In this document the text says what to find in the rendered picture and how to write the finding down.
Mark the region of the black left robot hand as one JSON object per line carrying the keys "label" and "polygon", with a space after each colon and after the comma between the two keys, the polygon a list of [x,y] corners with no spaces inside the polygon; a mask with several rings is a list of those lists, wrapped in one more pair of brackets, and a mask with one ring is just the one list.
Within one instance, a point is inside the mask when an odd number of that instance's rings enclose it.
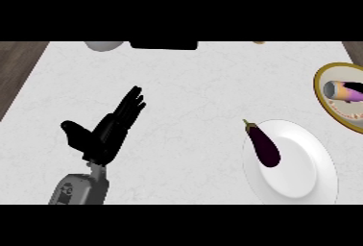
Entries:
{"label": "black left robot hand", "polygon": [[67,145],[84,153],[82,160],[104,166],[115,159],[126,138],[126,131],[144,107],[141,88],[134,86],[115,111],[104,115],[92,131],[73,121],[64,120],[60,123]]}

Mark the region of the white bowl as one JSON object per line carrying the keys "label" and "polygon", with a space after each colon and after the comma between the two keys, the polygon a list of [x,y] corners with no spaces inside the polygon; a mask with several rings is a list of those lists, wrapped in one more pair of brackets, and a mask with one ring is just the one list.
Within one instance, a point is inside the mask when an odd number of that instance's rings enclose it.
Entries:
{"label": "white bowl", "polygon": [[258,161],[246,135],[243,172],[264,204],[333,204],[339,193],[334,163],[315,136],[286,120],[256,124],[274,143],[280,162],[267,168]]}

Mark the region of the gold rimmed plate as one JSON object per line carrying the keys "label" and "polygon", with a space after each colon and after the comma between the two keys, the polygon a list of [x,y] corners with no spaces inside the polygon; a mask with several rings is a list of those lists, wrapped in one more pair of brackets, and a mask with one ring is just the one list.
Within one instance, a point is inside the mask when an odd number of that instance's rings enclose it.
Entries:
{"label": "gold rimmed plate", "polygon": [[346,62],[332,62],[317,69],[312,77],[312,91],[321,108],[346,128],[363,135],[363,101],[327,99],[323,85],[329,81],[346,82],[345,87],[363,93],[363,67]]}

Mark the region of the purple and orange can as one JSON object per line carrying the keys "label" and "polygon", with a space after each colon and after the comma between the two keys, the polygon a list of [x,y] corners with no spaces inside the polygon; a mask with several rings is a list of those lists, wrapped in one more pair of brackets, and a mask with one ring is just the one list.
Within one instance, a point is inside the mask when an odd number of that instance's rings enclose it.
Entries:
{"label": "purple and orange can", "polygon": [[340,100],[345,102],[361,102],[363,93],[352,88],[345,87],[346,82],[329,81],[323,85],[323,95],[330,100]]}

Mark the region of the grey round object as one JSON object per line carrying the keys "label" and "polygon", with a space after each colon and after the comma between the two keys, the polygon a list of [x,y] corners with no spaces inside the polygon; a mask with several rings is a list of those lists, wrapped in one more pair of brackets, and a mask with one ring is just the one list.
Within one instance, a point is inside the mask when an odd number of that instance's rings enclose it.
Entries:
{"label": "grey round object", "polygon": [[120,41],[87,41],[85,45],[95,52],[106,52],[116,49],[123,43]]}

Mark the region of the black appliance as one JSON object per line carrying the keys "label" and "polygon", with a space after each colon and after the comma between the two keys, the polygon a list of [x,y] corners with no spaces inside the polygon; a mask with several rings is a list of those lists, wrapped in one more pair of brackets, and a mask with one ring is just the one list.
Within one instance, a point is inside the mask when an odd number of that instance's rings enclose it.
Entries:
{"label": "black appliance", "polygon": [[129,46],[135,49],[196,50],[194,41],[132,41]]}

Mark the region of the purple eggplant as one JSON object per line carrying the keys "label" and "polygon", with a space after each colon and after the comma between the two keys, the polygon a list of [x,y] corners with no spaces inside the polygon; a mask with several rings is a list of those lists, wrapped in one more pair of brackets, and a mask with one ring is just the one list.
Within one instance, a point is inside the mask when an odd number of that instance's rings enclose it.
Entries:
{"label": "purple eggplant", "polygon": [[280,162],[277,147],[258,125],[246,120],[243,123],[258,161],[267,168],[274,168]]}

